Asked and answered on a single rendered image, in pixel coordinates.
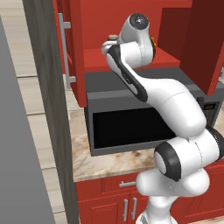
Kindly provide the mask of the plain red cabinet door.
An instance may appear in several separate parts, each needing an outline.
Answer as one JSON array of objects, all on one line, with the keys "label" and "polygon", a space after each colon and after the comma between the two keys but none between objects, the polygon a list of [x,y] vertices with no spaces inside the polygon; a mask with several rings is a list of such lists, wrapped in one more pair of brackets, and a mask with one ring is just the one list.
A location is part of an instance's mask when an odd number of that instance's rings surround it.
[{"label": "plain red cabinet door", "polygon": [[224,0],[192,0],[180,68],[206,94],[224,63]]}]

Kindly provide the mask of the dark wood side panel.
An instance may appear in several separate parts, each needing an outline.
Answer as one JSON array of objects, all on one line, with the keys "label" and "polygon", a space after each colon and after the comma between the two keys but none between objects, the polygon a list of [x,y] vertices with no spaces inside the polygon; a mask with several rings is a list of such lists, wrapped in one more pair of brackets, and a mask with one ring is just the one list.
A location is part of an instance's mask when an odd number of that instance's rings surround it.
[{"label": "dark wood side panel", "polygon": [[22,0],[68,224],[80,224],[53,0]]}]

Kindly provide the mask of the grey microwave oven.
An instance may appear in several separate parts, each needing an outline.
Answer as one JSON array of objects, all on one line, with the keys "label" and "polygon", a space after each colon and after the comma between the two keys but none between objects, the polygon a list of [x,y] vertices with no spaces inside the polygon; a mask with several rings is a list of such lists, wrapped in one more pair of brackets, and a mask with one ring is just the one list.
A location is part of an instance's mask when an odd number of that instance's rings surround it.
[{"label": "grey microwave oven", "polygon": [[[206,95],[178,67],[137,72],[144,78],[174,79],[183,83],[196,98],[209,126],[214,126],[224,101],[224,84],[218,82]],[[90,152],[93,156],[150,149],[175,134],[159,113],[140,102],[112,72],[86,74],[87,106],[84,108]]]}]

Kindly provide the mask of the red wall cabinet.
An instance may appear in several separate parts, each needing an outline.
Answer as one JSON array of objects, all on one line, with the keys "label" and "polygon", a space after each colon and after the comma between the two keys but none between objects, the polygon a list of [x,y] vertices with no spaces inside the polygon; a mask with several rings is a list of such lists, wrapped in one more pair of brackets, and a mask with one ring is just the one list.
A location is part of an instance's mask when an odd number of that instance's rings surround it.
[{"label": "red wall cabinet", "polygon": [[120,32],[130,14],[141,13],[149,19],[150,35],[158,44],[162,9],[191,7],[191,0],[80,0],[84,71],[109,71],[102,43],[109,34]]}]

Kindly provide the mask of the red drawer front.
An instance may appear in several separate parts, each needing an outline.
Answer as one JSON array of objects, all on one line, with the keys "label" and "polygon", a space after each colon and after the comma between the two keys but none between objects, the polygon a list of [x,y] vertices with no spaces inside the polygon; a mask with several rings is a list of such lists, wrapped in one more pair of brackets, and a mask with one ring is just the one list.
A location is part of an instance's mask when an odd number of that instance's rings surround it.
[{"label": "red drawer front", "polygon": [[119,192],[119,191],[123,191],[123,190],[134,188],[135,185],[126,186],[126,187],[119,187],[119,184],[122,181],[123,182],[136,181],[136,178],[137,178],[137,172],[103,178],[101,180],[101,191],[103,193],[112,193],[112,192]]}]

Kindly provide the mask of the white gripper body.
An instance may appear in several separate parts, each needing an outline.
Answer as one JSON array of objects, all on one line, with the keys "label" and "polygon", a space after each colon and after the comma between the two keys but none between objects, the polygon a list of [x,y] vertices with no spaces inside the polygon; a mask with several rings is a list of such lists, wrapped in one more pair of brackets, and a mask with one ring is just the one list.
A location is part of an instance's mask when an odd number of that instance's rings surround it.
[{"label": "white gripper body", "polygon": [[117,42],[116,40],[108,40],[108,41],[104,42],[104,43],[102,44],[102,46],[101,46],[101,53],[102,53],[103,55],[106,55],[107,52],[108,52],[108,50],[109,50],[109,48],[110,48],[111,46],[113,46],[113,45],[117,45],[117,44],[118,44],[118,42]]}]

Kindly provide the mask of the red base cabinet door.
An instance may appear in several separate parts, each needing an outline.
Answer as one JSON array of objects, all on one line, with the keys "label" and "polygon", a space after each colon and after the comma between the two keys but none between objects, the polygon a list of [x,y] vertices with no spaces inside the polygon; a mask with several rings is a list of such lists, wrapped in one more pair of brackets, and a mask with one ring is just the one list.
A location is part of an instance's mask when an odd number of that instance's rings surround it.
[{"label": "red base cabinet door", "polygon": [[124,199],[128,193],[85,200],[79,203],[80,224],[127,224],[123,221]]},{"label": "red base cabinet door", "polygon": [[206,167],[210,186],[206,193],[193,198],[178,198],[171,207],[171,216],[178,224],[188,224],[224,215],[224,162]]},{"label": "red base cabinet door", "polygon": [[[132,208],[133,208],[133,198],[134,197],[137,198],[136,215],[135,215],[135,219],[132,220],[131,219],[131,212],[132,212]],[[130,223],[131,224],[136,224],[136,220],[137,220],[138,216],[144,211],[144,209],[147,206],[148,198],[146,196],[142,196],[139,192],[132,192],[130,194],[130,201],[131,201],[131,207],[130,207]]]}]

